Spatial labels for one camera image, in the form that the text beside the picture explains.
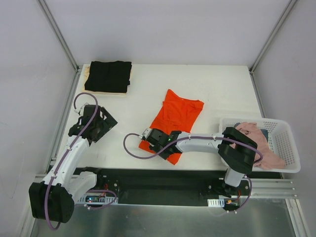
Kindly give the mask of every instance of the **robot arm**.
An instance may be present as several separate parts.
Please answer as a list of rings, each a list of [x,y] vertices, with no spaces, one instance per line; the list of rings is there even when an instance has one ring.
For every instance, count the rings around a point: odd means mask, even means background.
[[[102,186],[102,179],[100,179],[100,175],[98,175],[100,169],[92,167],[85,168],[79,177],[71,181],[71,177],[79,161],[91,143],[97,142],[117,124],[117,121],[105,110],[105,108],[98,106],[97,114],[93,118],[91,124],[83,131],[81,136],[70,148],[70,144],[73,143],[91,119],[95,108],[95,105],[85,105],[83,116],[81,116],[78,122],[70,128],[66,147],[61,155],[61,157],[63,157],[65,153],[68,152],[63,162],[60,158],[57,159],[57,162],[50,172],[43,178],[42,182],[33,183],[30,186],[29,196],[33,217],[45,219],[44,199],[48,184],[52,177],[54,177],[54,179],[48,196],[48,214],[50,221],[62,223],[68,222],[74,211],[76,202],[82,195],[94,187],[98,188],[99,186]]]
[[[150,149],[159,152],[168,144],[177,141],[159,154],[163,159],[167,159],[171,154],[184,152],[207,152],[218,153],[228,164],[229,168],[225,175],[225,185],[238,187],[245,174],[252,171],[255,151],[236,144],[230,146],[233,139],[237,142],[257,148],[257,144],[233,127],[228,127],[220,134],[191,134],[182,131],[172,131],[166,134],[158,129],[146,129],[142,134],[142,140],[150,143]]]

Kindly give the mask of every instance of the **white tabletop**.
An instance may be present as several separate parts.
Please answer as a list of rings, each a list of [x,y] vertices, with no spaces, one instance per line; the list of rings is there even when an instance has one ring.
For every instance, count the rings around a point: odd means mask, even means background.
[[[201,100],[204,107],[197,118],[192,133],[218,132],[220,117],[237,116],[260,118],[260,110],[246,66],[194,66],[194,65],[133,65],[131,85],[126,95],[99,95],[99,105],[118,121],[118,124],[84,154],[79,167],[126,169],[180,169],[180,170],[225,170],[218,154],[185,153],[179,162],[172,165],[160,157],[139,160],[129,156],[123,149],[123,138],[134,132],[141,134],[158,114],[168,89],[177,95],[192,100]],[[76,95],[83,88],[83,73],[80,76]],[[77,100],[77,106],[94,104],[88,95]],[[78,120],[71,108],[61,149],[66,145],[69,128]],[[140,156],[151,153],[138,148],[140,140],[130,137],[127,146]]]

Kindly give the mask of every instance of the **white basket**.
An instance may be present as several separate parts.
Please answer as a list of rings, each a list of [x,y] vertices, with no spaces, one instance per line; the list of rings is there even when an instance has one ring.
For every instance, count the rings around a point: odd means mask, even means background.
[[[253,171],[282,173],[297,173],[300,171],[300,157],[297,152],[291,127],[287,122],[269,118],[221,118],[219,131],[223,132],[226,127],[234,127],[238,122],[256,122],[259,129],[266,129],[269,133],[268,143],[270,150],[285,160],[284,169],[263,170],[258,167],[253,167]]]

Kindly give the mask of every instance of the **wire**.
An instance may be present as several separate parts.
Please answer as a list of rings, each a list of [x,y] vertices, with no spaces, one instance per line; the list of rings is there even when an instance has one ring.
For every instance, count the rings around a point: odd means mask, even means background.
[[[245,204],[249,201],[249,199],[250,199],[250,196],[251,196],[251,192],[252,192],[252,181],[251,181],[251,179],[250,178],[248,178],[248,177],[245,177],[245,179],[247,179],[248,180],[248,182],[249,182],[249,194],[248,194],[248,197],[246,198],[246,200],[243,202],[243,204],[237,209],[237,210],[240,210],[243,206],[245,206]]]
[[[238,200],[238,202],[239,202],[239,198],[240,198],[240,196],[241,196],[241,193],[240,193],[240,190],[238,189],[238,196],[237,196],[237,198],[236,198],[236,199],[233,199],[233,201]]]
[[[137,156],[137,155],[134,155],[133,153],[131,153],[127,147],[126,147],[126,140],[129,136],[137,136],[137,137],[141,137],[139,134],[136,134],[136,133],[129,133],[127,134],[125,137],[124,137],[124,140],[123,140],[123,147],[125,149],[125,151],[131,155],[132,157],[134,158],[137,158],[137,159],[151,159],[151,158],[154,158],[156,156],[158,156],[159,154],[161,154],[164,150],[166,150],[168,147],[172,146],[173,144],[177,143],[177,142],[180,142],[180,141],[184,141],[184,140],[189,140],[189,139],[202,139],[202,140],[214,140],[213,137],[204,137],[204,136],[190,136],[190,137],[182,137],[182,138],[179,138],[177,140],[174,140],[172,142],[170,142],[168,145],[166,145],[164,148],[162,148],[160,151],[158,151],[157,153],[153,154],[152,156],[148,156],[148,157],[140,157],[140,156]],[[251,149],[252,151],[256,152],[260,158],[257,159],[256,161],[254,161],[254,164],[262,161],[263,159],[263,155],[260,151],[258,151],[257,149],[255,149],[254,147],[250,146],[250,145],[247,145],[247,144],[244,144],[242,142],[239,142],[239,141],[235,141],[233,139],[230,139],[230,138],[226,138],[226,137],[215,137],[215,140],[224,140],[224,141],[228,141],[228,142],[232,142],[232,143],[235,143],[237,145],[240,145],[240,146],[243,146],[243,147],[246,147],[248,149]]]
[[[108,204],[105,204],[103,206],[100,206],[100,207],[92,207],[92,206],[89,206],[88,204],[85,204],[84,206],[87,206],[89,210],[100,210],[100,209],[103,209],[103,208],[106,208],[108,207],[109,205],[111,205],[112,203],[114,203],[116,201],[116,199],[118,198],[117,194],[111,190],[89,190],[87,193],[111,193],[114,195],[114,199],[109,202]]]
[[[103,187],[104,187],[105,190],[107,190],[107,189],[108,189],[108,184],[103,185]],[[103,192],[103,193],[99,196],[99,198],[104,198],[104,197],[105,197],[105,194],[106,194],[106,192]]]
[[[46,219],[46,222],[49,226],[49,228],[52,230],[52,231],[55,231],[59,228],[60,226],[60,222],[58,222],[57,226],[56,227],[53,227],[51,222],[50,222],[50,219],[49,219],[49,215],[48,215],[48,195],[49,195],[49,191],[50,191],[50,188],[52,186],[52,183],[54,181],[54,178],[56,177],[56,174],[58,173],[58,170],[61,166],[61,164],[63,163],[63,161],[65,160],[67,154],[69,153],[70,149],[73,147],[73,145],[76,143],[76,141],[79,139],[79,137],[82,135],[82,133],[87,129],[87,127],[91,124],[92,120],[94,119],[95,115],[97,114],[97,111],[98,111],[98,100],[97,98],[90,94],[90,93],[87,93],[87,92],[82,92],[82,93],[79,93],[75,99],[74,99],[74,108],[77,109],[76,107],[76,100],[78,99],[79,96],[81,95],[90,95],[94,100],[95,100],[95,110],[90,118],[90,120],[88,121],[88,123],[83,127],[83,129],[79,132],[79,134],[75,137],[75,139],[72,141],[72,143],[70,144],[69,146],[69,149],[67,149],[65,151],[65,153],[63,154],[63,156],[61,157],[56,169],[54,170],[54,176],[52,176],[50,178],[50,181],[48,183],[48,187],[46,189],[46,193],[45,193],[45,199],[44,199],[44,212],[45,212],[45,219]]]

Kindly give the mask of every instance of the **orange t-shirt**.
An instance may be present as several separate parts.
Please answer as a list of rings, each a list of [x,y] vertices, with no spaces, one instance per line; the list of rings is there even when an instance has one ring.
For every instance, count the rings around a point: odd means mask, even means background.
[[[172,90],[168,90],[158,115],[150,128],[160,129],[166,134],[172,131],[190,132],[198,115],[203,109],[204,103],[200,100],[188,100],[179,97]],[[149,149],[149,142],[142,141],[139,148],[155,153]],[[172,164],[176,164],[181,154],[172,154],[167,158]]]

